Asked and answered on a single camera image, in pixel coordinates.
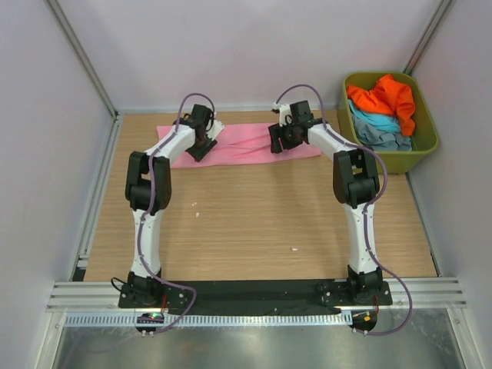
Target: laundry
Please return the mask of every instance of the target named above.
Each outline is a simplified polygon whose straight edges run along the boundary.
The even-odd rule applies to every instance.
[[[268,134],[268,126],[270,125],[271,123],[226,125],[217,139],[217,145],[200,162],[196,162],[191,155],[184,153],[173,163],[172,167],[197,168],[214,165],[264,164],[321,155],[319,148],[306,144],[302,144],[295,150],[284,150],[280,154],[272,154],[270,152],[270,135]],[[159,140],[167,135],[171,129],[175,128],[158,126]]]
[[[403,136],[414,133],[415,122],[411,116],[415,113],[415,104],[412,90],[410,86],[395,81],[392,75],[381,77],[370,91],[350,85],[347,96],[362,111],[397,117]]]
[[[365,111],[359,110],[355,107],[352,100],[348,100],[348,104],[351,107],[351,112],[357,118],[366,121],[367,123],[373,125],[380,131],[390,132],[390,133],[400,133],[401,128],[398,124],[398,120],[395,117],[384,114],[377,113],[367,113]]]
[[[390,133],[375,128],[372,124],[352,114],[355,134],[363,145],[369,145],[374,150],[381,151],[411,151],[410,137],[401,133]]]

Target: pink towel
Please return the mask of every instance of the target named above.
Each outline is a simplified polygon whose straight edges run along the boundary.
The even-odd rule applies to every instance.
[[[173,168],[211,167],[213,165],[263,164],[274,161],[310,158],[321,155],[321,150],[305,143],[280,154],[270,153],[268,126],[272,123],[226,125],[217,137],[217,145],[197,163],[187,152],[172,165]],[[159,140],[169,133],[172,126],[158,126]]]

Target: plastic basket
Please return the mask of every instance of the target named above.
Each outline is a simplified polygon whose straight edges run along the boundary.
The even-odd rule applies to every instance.
[[[439,145],[434,122],[427,110],[424,97],[417,82],[409,75],[399,72],[358,72],[348,75],[342,85],[342,97],[338,109],[338,122],[341,134],[348,140],[361,145],[354,130],[354,122],[348,105],[347,86],[356,85],[365,90],[371,90],[376,81],[384,75],[391,73],[395,81],[406,83],[412,90],[415,103],[415,113],[412,119],[415,121],[415,131],[411,136],[412,151],[376,151],[386,164],[388,173],[403,174],[411,170],[424,156],[429,155]]]

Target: wooden table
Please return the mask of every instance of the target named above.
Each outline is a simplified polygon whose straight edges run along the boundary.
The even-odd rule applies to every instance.
[[[336,111],[327,116],[337,129]],[[86,281],[126,280],[135,236],[125,200],[128,156],[154,145],[156,126],[175,118],[125,116]],[[274,121],[276,116],[243,111],[219,113],[218,118],[232,125]],[[163,276],[175,281],[346,277],[347,221],[333,195],[332,170],[324,156],[172,169],[172,198],[161,226]],[[374,223],[377,254],[385,266],[402,277],[436,276],[405,176],[390,176],[387,192],[376,204]]]

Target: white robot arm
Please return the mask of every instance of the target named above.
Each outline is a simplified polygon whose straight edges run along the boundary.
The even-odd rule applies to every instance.
[[[147,212],[151,198],[150,181],[142,177],[149,171],[149,157],[156,151],[156,148],[162,146],[163,142],[167,142],[154,155],[155,202],[154,207],[143,218],[140,236],[141,253],[145,256],[145,261],[152,273],[160,276],[159,234],[162,216],[171,199],[171,165],[185,151],[196,161],[200,161],[217,144],[215,139],[223,129],[224,125],[215,118],[211,109],[203,105],[195,105],[191,114],[181,119],[178,128],[172,129],[155,146],[145,152],[134,151],[130,155],[125,197],[130,201],[135,221],[135,256],[126,288],[132,291],[149,291],[148,295],[155,297],[161,293],[160,284],[142,265],[137,246],[142,215]]]
[[[379,179],[374,158],[355,144],[324,127],[321,119],[314,119],[307,101],[295,104],[274,104],[273,112],[279,122],[269,127],[271,152],[291,150],[303,142],[320,148],[334,162],[334,193],[347,215],[351,242],[351,257],[347,282],[353,295],[365,299],[381,289],[382,272],[369,255],[364,235],[364,206],[379,191]],[[367,206],[367,238],[374,255],[374,205]]]

